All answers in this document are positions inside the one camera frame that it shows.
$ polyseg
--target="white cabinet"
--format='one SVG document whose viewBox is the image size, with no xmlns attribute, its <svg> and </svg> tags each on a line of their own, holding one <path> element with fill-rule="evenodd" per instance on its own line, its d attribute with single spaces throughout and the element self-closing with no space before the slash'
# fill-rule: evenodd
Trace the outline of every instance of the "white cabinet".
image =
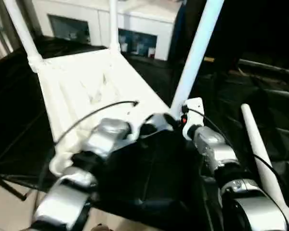
<svg viewBox="0 0 289 231">
<path fill-rule="evenodd" d="M 109 0 L 32 0 L 43 32 L 51 37 L 64 37 L 73 40 L 85 36 L 85 31 L 67 32 L 69 36 L 55 33 L 66 18 L 71 30 L 87 27 L 88 43 L 109 46 Z M 156 36 L 155 58 L 167 60 L 176 15 L 181 3 L 169 0 L 126 0 L 118 3 L 118 27 L 131 32 Z M 73 26 L 75 20 L 79 26 Z"/>
</svg>

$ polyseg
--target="black cable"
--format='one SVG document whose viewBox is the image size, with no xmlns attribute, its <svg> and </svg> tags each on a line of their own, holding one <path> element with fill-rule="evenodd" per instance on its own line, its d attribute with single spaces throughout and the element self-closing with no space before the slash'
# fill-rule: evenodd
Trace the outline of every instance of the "black cable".
<svg viewBox="0 0 289 231">
<path fill-rule="evenodd" d="M 212 120 L 210 120 L 206 115 L 204 115 L 203 113 L 201 113 L 199 111 L 196 111 L 196 110 L 190 109 L 190 108 L 188 108 L 188 110 L 190 110 L 192 112 L 196 112 L 197 114 L 204 117 L 207 121 L 209 121 L 209 123 L 215 128 L 215 130 L 217 130 L 224 137 L 224 139 L 228 143 L 228 145 L 234 150 L 234 146 L 232 145 L 230 140 L 225 136 L 225 134 L 222 132 L 222 130 Z"/>
<path fill-rule="evenodd" d="M 270 169 L 271 170 L 271 172 L 273 172 L 273 174 L 276 176 L 276 178 L 277 178 L 277 181 L 278 181 L 278 183 L 279 184 L 281 184 L 281 187 L 284 189 L 284 192 L 286 192 L 286 194 L 287 194 L 287 198 L 288 198 L 288 200 L 289 200 L 289 189 L 287 188 L 287 186 L 286 186 L 286 184 L 285 184 L 285 182 L 282 180 L 282 178 L 280 177 L 280 175 L 278 174 L 278 172 L 276 172 L 276 170 L 272 167 L 272 166 L 270 166 L 265 160 L 263 160 L 261 157 L 259 157 L 259 156 L 257 156 L 256 154 L 252 154 L 253 155 L 253 157 L 255 157 L 256 159 L 258 159 L 258 160 L 260 160 L 268 169 Z"/>
<path fill-rule="evenodd" d="M 201 115 L 202 117 L 204 117 L 207 121 L 209 121 L 211 123 L 211 125 L 224 137 L 224 139 L 226 140 L 226 142 L 229 144 L 229 146 L 234 150 L 232 143 L 227 139 L 227 137 L 225 136 L 225 134 L 221 131 L 221 129 L 212 121 L 210 120 L 206 115 L 204 115 L 203 113 L 196 111 L 194 109 L 190 109 L 188 108 L 188 110 L 195 112 L 199 115 Z M 281 187 L 284 189 L 284 192 L 286 192 L 287 197 L 289 199 L 289 189 L 287 188 L 286 184 L 284 183 L 284 181 L 282 180 L 282 178 L 280 177 L 280 175 L 276 172 L 276 170 L 274 168 L 272 168 L 265 160 L 263 160 L 261 157 L 257 156 L 256 154 L 252 153 L 253 157 L 257 158 L 258 160 L 260 160 L 268 169 L 270 169 L 270 171 L 276 176 L 277 181 L 281 184 Z M 280 209 L 281 213 L 283 214 L 283 216 L 285 217 L 287 226 L 289 228 L 289 223 L 286 219 L 285 214 L 283 213 L 283 211 Z"/>
<path fill-rule="evenodd" d="M 61 142 L 61 140 L 72 130 L 74 129 L 78 124 L 80 124 L 83 120 L 87 119 L 88 117 L 104 110 L 104 109 L 107 109 L 109 107 L 112 107 L 112 106 L 115 106 L 115 105 L 118 105 L 118 104 L 123 104 L 123 103 L 132 103 L 133 106 L 136 106 L 138 104 L 137 101 L 120 101 L 120 102 L 116 102 L 116 103 L 112 103 L 112 104 L 109 104 L 105 107 L 102 107 L 100 109 L 97 109 L 87 115 L 85 115 L 83 118 L 79 119 L 78 121 L 76 121 L 68 130 L 66 130 L 60 137 L 59 139 L 57 140 L 57 142 L 55 142 L 53 144 L 53 147 L 51 147 L 51 149 L 49 150 L 49 153 L 46 155 L 46 158 L 45 158 L 45 161 L 44 161 L 44 165 L 42 167 L 42 170 L 40 172 L 40 175 L 39 175 L 39 181 L 38 181 L 38 186 L 37 186 L 37 193 L 35 195 L 35 199 L 34 199 L 34 207 L 33 207 L 33 211 L 32 211 L 32 219 L 34 217 L 34 213 L 38 207 L 38 200 L 39 200 L 39 192 L 42 190 L 42 187 L 43 187 L 43 182 L 44 182 L 44 179 L 47 175 L 47 169 L 48 169 L 48 164 L 51 160 L 51 158 L 53 157 L 53 148 Z"/>
</svg>

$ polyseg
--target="black tablecloth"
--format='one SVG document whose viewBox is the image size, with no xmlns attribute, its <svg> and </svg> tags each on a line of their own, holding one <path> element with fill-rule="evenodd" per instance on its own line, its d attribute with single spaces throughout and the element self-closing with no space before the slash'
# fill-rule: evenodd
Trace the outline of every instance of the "black tablecloth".
<svg viewBox="0 0 289 231">
<path fill-rule="evenodd" d="M 44 58 L 102 49 L 49 38 L 38 40 L 37 47 Z M 126 58 L 169 105 L 183 65 Z M 249 103 L 273 166 L 289 186 L 289 80 L 212 72 L 202 68 L 191 97 L 203 98 L 206 115 L 232 141 L 240 161 L 256 173 L 240 112 L 240 105 Z M 38 77 L 24 50 L 17 50 L 0 61 L 0 176 L 36 187 L 52 143 Z M 212 204 L 208 198 L 216 195 L 216 188 L 205 193 L 198 158 L 193 148 L 185 148 L 179 131 L 139 141 L 112 155 L 96 206 L 166 230 L 206 230 L 207 205 Z M 53 181 L 49 173 L 45 190 Z"/>
</svg>

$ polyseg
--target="black surface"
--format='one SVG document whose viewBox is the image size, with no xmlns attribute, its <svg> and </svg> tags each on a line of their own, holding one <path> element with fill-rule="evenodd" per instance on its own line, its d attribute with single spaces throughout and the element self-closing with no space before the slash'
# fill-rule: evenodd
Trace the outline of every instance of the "black surface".
<svg viewBox="0 0 289 231">
<path fill-rule="evenodd" d="M 206 0 L 188 0 L 173 60 L 186 60 Z M 289 69 L 289 0 L 224 1 L 206 51 L 215 68 L 229 70 L 238 59 Z"/>
<path fill-rule="evenodd" d="M 44 58 L 93 48 L 59 39 L 42 39 Z M 128 56 L 127 60 L 154 91 L 170 104 L 182 65 Z M 205 113 L 234 144 L 240 161 L 255 173 L 240 105 L 249 103 L 273 162 L 289 186 L 289 80 L 201 74 L 191 96 L 201 96 Z M 0 61 L 0 176 L 35 187 L 52 136 L 39 87 L 23 50 Z M 212 226 L 208 208 L 217 204 L 216 186 L 198 175 L 201 159 L 184 149 L 179 132 L 161 132 L 114 153 L 101 176 L 96 206 L 165 230 Z M 53 182 L 49 173 L 45 190 Z"/>
</svg>

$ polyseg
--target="tiled floor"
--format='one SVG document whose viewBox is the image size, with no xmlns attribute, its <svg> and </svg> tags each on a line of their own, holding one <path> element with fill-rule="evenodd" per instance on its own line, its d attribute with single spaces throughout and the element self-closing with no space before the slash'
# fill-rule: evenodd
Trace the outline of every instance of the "tiled floor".
<svg viewBox="0 0 289 231">
<path fill-rule="evenodd" d="M 26 193 L 28 188 L 11 184 L 21 193 Z M 15 196 L 0 187 L 0 231 L 19 231 L 30 224 L 35 192 L 31 193 L 26 201 L 22 202 Z M 98 209 L 91 209 L 90 218 L 84 231 L 90 231 L 97 224 L 103 223 L 114 231 L 157 231 L 141 223 L 133 222 Z"/>
</svg>

